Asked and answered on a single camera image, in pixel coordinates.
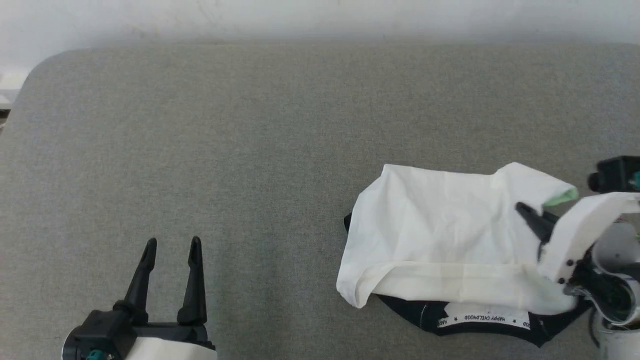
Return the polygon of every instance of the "white cloth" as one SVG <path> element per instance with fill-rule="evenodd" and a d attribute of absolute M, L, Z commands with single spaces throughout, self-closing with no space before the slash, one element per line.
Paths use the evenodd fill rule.
<path fill-rule="evenodd" d="M 537 270 L 539 239 L 515 211 L 575 198 L 574 186 L 511 163 L 493 175 L 385 165 L 353 208 L 337 289 L 405 300 L 508 306 L 540 315 L 575 307 Z"/>

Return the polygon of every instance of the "gray table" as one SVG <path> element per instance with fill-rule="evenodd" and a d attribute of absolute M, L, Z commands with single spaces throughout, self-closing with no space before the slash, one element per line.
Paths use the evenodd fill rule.
<path fill-rule="evenodd" d="M 204 242 L 221 359 L 594 359 L 583 317 L 542 349 L 437 338 L 335 290 L 342 217 L 384 163 L 579 186 L 640 154 L 632 45 L 223 45 L 73 51 L 28 77 L 0 136 L 0 357 L 57 358 L 159 241 L 173 320 Z"/>

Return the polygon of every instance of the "black garment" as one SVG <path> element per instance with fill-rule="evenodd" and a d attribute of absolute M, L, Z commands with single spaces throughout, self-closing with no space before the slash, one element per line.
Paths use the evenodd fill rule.
<path fill-rule="evenodd" d="M 349 231 L 351 214 L 344 218 L 344 227 Z M 444 301 L 408 301 L 396 297 L 378 297 L 398 315 L 422 330 L 438 336 L 462 332 L 503 334 L 526 340 L 538 347 L 554 338 L 591 307 L 591 302 L 578 299 L 575 309 L 558 315 L 536 315 L 529 313 L 528 321 L 508 316 L 467 315 L 465 318 L 451 317 L 446 313 Z"/>

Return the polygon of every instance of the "white wall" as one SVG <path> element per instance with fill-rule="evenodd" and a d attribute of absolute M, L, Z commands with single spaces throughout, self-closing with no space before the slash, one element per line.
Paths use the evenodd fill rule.
<path fill-rule="evenodd" d="M 0 102 L 37 63 L 69 49 L 401 39 L 638 44 L 640 0 L 2 0 Z"/>

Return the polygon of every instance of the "black cable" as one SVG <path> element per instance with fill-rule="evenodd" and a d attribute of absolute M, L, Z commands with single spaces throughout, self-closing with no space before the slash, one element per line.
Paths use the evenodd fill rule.
<path fill-rule="evenodd" d="M 596 338 L 596 334 L 593 332 L 593 322 L 595 321 L 597 312 L 598 311 L 594 307 L 589 314 L 589 336 L 591 337 L 591 340 L 596 345 L 596 347 L 600 348 L 600 342 L 598 341 L 598 338 Z"/>

